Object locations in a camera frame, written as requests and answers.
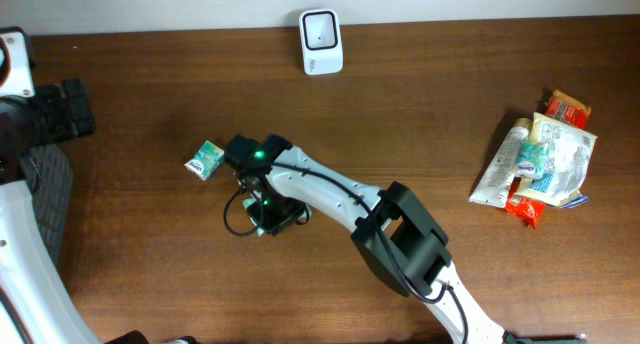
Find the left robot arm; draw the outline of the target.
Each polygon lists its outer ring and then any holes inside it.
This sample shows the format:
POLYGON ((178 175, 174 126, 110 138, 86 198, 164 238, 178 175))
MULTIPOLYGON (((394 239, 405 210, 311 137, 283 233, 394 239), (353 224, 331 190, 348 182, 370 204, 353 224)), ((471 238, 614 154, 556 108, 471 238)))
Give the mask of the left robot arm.
POLYGON ((91 135, 79 79, 37 87, 29 36, 1 31, 1 340, 95 343, 56 269, 73 173, 58 145, 91 135))

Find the white cosmetic tube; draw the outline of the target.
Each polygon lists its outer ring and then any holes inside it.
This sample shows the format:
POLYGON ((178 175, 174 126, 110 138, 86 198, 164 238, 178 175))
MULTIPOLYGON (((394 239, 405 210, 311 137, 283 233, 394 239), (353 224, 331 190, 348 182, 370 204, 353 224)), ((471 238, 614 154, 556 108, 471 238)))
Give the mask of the white cosmetic tube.
POLYGON ((504 208, 515 178, 514 168, 521 143, 529 136, 532 120, 519 118, 502 141, 469 197, 471 203, 504 208))

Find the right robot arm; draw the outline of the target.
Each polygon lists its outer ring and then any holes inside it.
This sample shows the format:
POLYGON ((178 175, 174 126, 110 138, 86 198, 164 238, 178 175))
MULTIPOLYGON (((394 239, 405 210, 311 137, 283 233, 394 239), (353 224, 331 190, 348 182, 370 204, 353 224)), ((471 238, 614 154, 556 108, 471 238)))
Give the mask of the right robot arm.
POLYGON ((225 147, 224 161, 235 172, 238 192, 252 199, 245 209, 255 232, 275 236, 306 224, 317 210, 349 232, 383 284, 424 304, 453 342, 508 342, 507 331, 462 283, 446 233, 406 186, 352 180, 277 135, 262 142, 236 135, 225 147))

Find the orange spaghetti pasta pack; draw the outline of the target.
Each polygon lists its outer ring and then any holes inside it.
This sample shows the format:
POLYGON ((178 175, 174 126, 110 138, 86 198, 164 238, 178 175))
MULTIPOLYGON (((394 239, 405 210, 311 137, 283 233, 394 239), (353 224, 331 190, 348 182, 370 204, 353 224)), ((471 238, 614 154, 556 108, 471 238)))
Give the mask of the orange spaghetti pasta pack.
POLYGON ((536 113, 515 159, 505 210, 536 228, 547 207, 567 209, 589 201, 580 192, 597 136, 585 130, 592 109, 554 90, 536 113))

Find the cream snack bag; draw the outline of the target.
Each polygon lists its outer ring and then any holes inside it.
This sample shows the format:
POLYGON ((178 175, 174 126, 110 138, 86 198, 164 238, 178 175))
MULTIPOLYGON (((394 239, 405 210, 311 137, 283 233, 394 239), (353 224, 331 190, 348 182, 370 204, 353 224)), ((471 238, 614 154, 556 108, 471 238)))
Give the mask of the cream snack bag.
POLYGON ((546 142, 549 154, 542 178, 523 178, 515 195, 553 207, 562 207, 577 199, 587 176, 597 136, 535 113, 529 139, 546 142))

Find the small teal tissue pack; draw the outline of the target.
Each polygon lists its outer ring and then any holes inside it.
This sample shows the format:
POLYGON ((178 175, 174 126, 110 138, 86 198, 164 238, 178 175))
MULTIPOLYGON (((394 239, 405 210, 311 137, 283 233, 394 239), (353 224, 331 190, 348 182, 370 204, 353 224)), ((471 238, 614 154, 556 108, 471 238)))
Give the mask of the small teal tissue pack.
POLYGON ((206 181, 224 162, 224 150, 210 141, 205 141, 192 159, 184 166, 196 174, 202 181, 206 181))

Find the small white teal packet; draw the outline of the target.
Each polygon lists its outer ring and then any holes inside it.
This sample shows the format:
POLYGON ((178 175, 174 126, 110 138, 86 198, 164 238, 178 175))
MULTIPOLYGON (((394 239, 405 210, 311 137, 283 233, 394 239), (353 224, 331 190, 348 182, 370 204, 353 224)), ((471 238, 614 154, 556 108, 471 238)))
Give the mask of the small white teal packet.
POLYGON ((532 180, 541 179, 548 154, 549 145, 546 142, 523 141, 515 160, 514 175, 532 180))

